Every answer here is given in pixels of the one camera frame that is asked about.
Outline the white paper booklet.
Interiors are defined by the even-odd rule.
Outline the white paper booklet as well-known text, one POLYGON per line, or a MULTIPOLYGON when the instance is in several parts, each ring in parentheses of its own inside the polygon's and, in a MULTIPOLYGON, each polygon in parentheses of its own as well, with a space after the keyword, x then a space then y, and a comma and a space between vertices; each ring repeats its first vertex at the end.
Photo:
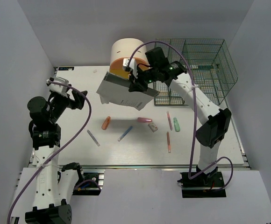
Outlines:
POLYGON ((130 82, 120 76, 107 72, 101 81, 96 93, 102 104, 113 103, 142 110, 158 95, 158 91, 148 88, 144 92, 130 92, 130 82))

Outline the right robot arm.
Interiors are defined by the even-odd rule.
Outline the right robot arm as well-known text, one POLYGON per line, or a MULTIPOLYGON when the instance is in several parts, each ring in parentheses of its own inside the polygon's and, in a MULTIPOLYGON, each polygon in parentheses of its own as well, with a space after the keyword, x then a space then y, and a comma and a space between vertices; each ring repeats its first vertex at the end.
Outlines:
POLYGON ((187 62, 169 62, 160 47, 145 53, 147 70, 142 70, 133 57, 123 60, 123 69, 130 73, 130 92, 144 92, 152 82, 165 83, 193 110, 193 142, 200 143, 200 158, 196 172, 188 172, 190 180, 208 186, 214 180, 219 161, 218 151, 231 120, 231 111, 214 104, 194 83, 193 73, 187 62))

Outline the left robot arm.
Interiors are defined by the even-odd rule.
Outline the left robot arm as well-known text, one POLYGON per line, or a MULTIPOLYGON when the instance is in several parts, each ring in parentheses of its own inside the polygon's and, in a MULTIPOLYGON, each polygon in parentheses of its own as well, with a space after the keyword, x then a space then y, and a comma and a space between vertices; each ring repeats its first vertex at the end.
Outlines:
POLYGON ((84 183, 85 175, 78 162, 58 168, 57 150, 60 149, 61 127, 57 124, 66 108, 81 110, 85 99, 72 91, 73 99, 67 92, 51 92, 48 99, 32 98, 27 108, 31 117, 30 134, 35 150, 36 177, 35 198, 32 211, 26 212, 28 224, 70 224, 72 209, 70 199, 75 186, 84 183))

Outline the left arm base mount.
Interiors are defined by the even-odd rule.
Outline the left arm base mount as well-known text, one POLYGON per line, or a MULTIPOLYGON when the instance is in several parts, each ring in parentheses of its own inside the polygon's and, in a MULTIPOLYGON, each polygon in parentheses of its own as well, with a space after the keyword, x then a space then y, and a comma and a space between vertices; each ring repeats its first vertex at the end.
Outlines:
POLYGON ((74 189, 74 196, 98 196, 100 194, 100 189, 103 188, 104 183, 104 171, 99 169, 88 169, 84 171, 85 180, 91 179, 93 182, 86 182, 79 188, 74 189))

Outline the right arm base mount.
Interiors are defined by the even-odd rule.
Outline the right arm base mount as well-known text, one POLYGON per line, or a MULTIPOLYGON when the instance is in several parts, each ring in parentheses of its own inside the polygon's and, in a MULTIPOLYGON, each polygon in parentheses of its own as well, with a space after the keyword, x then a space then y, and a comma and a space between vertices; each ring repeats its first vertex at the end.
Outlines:
POLYGON ((192 180, 188 178, 187 172, 180 173, 177 181, 181 186, 182 198, 225 198, 227 197, 222 172, 217 172, 206 182, 198 176, 192 180))

